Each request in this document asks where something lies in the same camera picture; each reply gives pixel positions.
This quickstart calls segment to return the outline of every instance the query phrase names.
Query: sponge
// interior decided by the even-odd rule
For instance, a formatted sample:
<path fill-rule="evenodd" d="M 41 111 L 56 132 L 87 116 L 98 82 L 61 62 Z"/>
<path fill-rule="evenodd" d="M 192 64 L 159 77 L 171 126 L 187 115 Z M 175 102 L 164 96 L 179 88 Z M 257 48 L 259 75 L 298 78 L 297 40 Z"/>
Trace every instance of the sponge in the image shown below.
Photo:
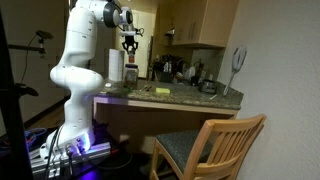
<path fill-rule="evenodd" d="M 157 92 L 157 93 L 170 94 L 170 89 L 167 89 L 167 88 L 156 88 L 156 92 Z"/>

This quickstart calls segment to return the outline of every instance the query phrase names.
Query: paper towel roll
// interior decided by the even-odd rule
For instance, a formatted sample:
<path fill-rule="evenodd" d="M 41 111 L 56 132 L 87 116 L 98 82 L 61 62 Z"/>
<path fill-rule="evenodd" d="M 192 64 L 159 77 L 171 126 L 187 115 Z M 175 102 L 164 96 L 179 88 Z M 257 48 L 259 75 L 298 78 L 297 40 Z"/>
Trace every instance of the paper towel roll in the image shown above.
<path fill-rule="evenodd" d="M 123 76 L 124 51 L 109 50 L 109 75 L 111 81 L 122 81 Z"/>

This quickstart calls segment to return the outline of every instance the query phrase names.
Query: chair backrest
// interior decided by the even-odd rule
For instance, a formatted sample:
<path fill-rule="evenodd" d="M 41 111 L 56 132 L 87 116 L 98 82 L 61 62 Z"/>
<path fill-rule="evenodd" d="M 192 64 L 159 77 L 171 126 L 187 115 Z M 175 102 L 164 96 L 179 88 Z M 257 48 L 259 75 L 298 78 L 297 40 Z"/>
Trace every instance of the chair backrest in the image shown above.
<path fill-rule="evenodd" d="M 246 153 L 263 128 L 264 114 L 237 120 L 206 120 L 193 145 L 184 171 L 185 179 L 207 177 L 236 179 Z M 205 146 L 206 161 L 199 162 Z"/>

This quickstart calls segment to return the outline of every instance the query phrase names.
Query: chair leg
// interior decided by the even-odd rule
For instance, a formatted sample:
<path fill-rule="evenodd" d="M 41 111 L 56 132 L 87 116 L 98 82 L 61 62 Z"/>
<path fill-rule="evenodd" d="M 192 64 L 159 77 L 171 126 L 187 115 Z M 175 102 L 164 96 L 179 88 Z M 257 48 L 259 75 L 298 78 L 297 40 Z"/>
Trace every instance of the chair leg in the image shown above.
<path fill-rule="evenodd" d="M 156 140 L 154 144 L 152 161 L 151 161 L 151 169 L 150 169 L 150 175 L 149 175 L 150 180 L 158 179 L 156 171 L 157 171 L 157 165 L 158 165 L 159 148 L 157 145 L 158 145 L 158 142 Z"/>

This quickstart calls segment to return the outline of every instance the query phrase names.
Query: wooden chair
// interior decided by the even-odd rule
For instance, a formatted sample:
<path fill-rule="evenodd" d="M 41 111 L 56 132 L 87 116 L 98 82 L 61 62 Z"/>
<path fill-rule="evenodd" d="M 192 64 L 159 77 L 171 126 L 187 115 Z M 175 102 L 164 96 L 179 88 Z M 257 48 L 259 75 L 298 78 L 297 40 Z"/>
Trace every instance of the wooden chair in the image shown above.
<path fill-rule="evenodd" d="M 159 154 L 180 180 L 236 179 L 265 119 L 264 114 L 247 119 L 210 119 L 204 122 L 200 131 L 157 135 L 150 179 L 161 176 L 157 172 Z"/>

